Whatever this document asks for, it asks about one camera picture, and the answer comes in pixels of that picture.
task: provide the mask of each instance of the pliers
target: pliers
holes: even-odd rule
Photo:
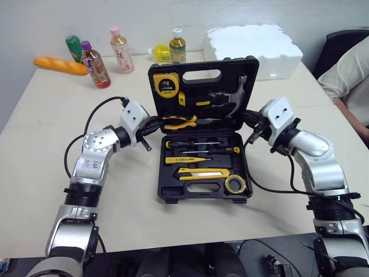
[[[176,116],[176,115],[169,115],[166,117],[162,117],[163,120],[168,121],[170,120],[171,124],[165,124],[165,130],[178,130],[183,129],[186,127],[196,127],[197,125],[209,124],[214,121],[219,121],[218,118],[202,118],[197,119],[196,115],[183,117],[183,116]]]

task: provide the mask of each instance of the toolbox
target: toolbox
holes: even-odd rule
[[[239,113],[247,107],[258,67],[252,56],[150,67],[160,128],[166,134],[158,184],[158,195],[166,203],[190,198],[246,203],[251,197],[243,141],[236,131],[243,125]],[[186,72],[202,70],[219,74],[184,78]]]

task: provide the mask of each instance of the person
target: person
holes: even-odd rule
[[[369,36],[348,50],[318,82],[369,146]]]

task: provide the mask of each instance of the juice bottle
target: juice bottle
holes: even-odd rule
[[[150,48],[148,54],[154,62],[171,62],[171,53],[165,44],[158,44],[155,48]]]
[[[182,38],[182,29],[173,29],[173,39],[169,42],[172,62],[186,62],[186,41]]]
[[[92,49],[90,42],[87,40],[81,42],[83,49],[82,60],[88,68],[88,72],[93,82],[98,88],[107,88],[110,86],[110,77],[106,71],[105,65],[99,52]]]
[[[121,36],[121,32],[118,27],[110,28],[111,35],[110,40],[111,48],[116,56],[116,61],[122,73],[131,73],[133,71],[133,62],[131,55],[129,54],[128,42],[124,36]]]

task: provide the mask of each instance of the robotic arm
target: robotic arm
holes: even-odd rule
[[[149,117],[135,101],[122,98],[124,110],[119,127],[108,126],[90,132],[83,138],[82,154],[70,178],[65,203],[59,211],[46,246],[46,259],[37,264],[27,277],[82,277],[84,267],[93,259],[99,228],[97,219],[99,198],[109,168],[109,159],[121,148],[141,142],[147,151],[151,147],[144,136],[160,126],[156,117]]]
[[[122,98],[125,107],[120,126],[108,126],[83,138],[83,150],[74,167],[65,203],[60,206],[46,246],[46,259],[27,277],[82,277],[93,259],[99,228],[97,219],[100,194],[108,172],[110,157],[120,148],[141,142],[160,127],[135,101]],[[309,197],[308,209],[314,213],[314,226],[320,235],[314,241],[315,258],[322,276],[368,276],[369,248],[362,223],[355,216],[342,168],[334,158],[333,144],[323,136],[297,129],[299,118],[284,98],[269,102],[259,112],[240,113],[254,129],[247,143],[262,137],[272,152],[291,154],[302,168]]]
[[[327,138],[296,128],[299,118],[286,98],[270,101],[259,112],[242,114],[254,129],[248,139],[268,141],[271,152],[291,154],[302,168],[302,178],[309,197],[307,209],[314,213],[315,259],[322,276],[368,276],[369,248],[362,222],[355,216],[342,168],[334,158],[333,143]]]

